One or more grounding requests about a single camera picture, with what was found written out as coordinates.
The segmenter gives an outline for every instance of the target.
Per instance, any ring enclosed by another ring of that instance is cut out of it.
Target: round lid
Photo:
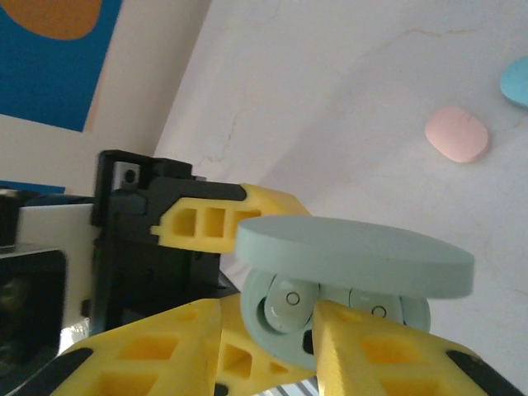
[[[378,224],[312,216],[239,223],[235,255],[296,279],[390,295],[455,298],[473,289],[474,257],[449,243]]]

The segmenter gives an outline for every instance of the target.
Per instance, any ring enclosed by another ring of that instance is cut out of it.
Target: pink oval object
[[[470,163],[485,153],[488,129],[459,107],[445,107],[429,118],[426,137],[442,154],[457,163]]]

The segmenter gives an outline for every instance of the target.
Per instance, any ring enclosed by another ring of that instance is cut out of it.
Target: yellow 3d-printed part
[[[232,252],[238,222],[258,216],[309,215],[291,194],[242,184],[243,201],[181,198],[151,228],[158,244],[200,252]]]
[[[229,389],[229,396],[250,396],[314,375],[274,358],[252,340],[240,313],[240,294],[224,297],[220,304],[222,341],[216,382]]]
[[[90,337],[87,358],[53,396],[210,396],[215,391],[220,302],[203,299]]]
[[[317,302],[319,393],[332,396],[486,396],[446,355],[468,348],[330,301]]]

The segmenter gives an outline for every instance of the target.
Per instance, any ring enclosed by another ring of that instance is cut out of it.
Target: blue oval object
[[[516,60],[502,73],[501,91],[513,103],[528,108],[528,56]]]

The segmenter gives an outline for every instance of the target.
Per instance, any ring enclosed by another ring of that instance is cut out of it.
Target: white wall
[[[101,150],[152,155],[209,5],[124,0],[97,88],[98,106],[91,109],[91,130],[0,115],[0,180],[92,194]]]
[[[433,301],[432,331],[528,392],[528,113],[499,90],[526,37],[525,0],[215,0],[157,153],[472,252],[473,295]],[[450,104],[490,129],[481,161],[427,142]]]

